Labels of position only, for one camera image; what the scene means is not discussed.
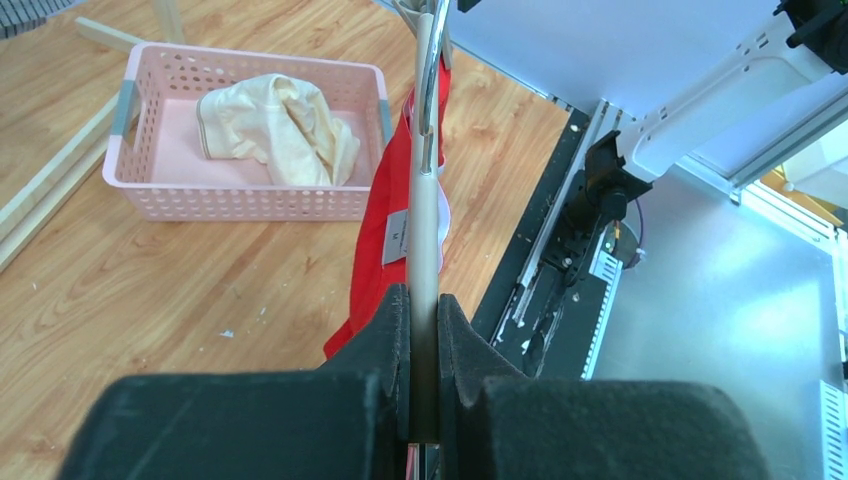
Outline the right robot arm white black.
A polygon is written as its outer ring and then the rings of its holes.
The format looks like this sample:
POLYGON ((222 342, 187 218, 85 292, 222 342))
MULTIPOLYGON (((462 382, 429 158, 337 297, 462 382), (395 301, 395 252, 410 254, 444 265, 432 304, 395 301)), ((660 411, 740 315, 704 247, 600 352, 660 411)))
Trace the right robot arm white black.
POLYGON ((782 1, 766 24, 694 85, 586 152, 567 213, 580 227, 621 220, 629 202, 693 149, 783 97, 847 72, 847 4, 782 1))

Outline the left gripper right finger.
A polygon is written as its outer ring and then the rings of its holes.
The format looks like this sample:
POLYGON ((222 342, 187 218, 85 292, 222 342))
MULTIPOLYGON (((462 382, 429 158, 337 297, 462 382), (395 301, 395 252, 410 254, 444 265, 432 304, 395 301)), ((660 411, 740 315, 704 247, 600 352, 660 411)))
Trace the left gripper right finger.
POLYGON ((438 301, 445 479, 766 479, 741 409, 701 383, 534 379, 438 301))

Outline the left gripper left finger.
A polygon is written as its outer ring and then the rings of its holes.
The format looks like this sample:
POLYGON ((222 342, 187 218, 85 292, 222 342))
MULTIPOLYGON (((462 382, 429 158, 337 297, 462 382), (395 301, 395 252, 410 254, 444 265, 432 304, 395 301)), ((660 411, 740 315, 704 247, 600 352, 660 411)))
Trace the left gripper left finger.
POLYGON ((89 410, 62 479, 403 479, 409 293, 313 370, 121 378, 89 410))

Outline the wooden clip hanger red underwear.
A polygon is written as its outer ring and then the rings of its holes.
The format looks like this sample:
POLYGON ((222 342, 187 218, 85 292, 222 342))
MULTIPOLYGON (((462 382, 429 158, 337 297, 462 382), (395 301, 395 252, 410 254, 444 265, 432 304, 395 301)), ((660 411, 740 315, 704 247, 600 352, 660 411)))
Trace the wooden clip hanger red underwear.
POLYGON ((409 440, 435 445, 439 442, 439 72, 450 3, 392 5, 416 38, 406 258, 411 313, 409 440))

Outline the cream underwear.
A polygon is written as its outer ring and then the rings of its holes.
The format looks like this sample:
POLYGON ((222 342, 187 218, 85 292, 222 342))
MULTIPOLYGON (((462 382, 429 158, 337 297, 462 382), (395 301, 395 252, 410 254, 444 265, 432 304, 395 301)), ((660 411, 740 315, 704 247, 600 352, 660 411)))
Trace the cream underwear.
POLYGON ((195 111, 209 160, 255 160, 283 186, 342 186, 353 175, 361 141, 311 82, 260 75, 208 92, 195 111))

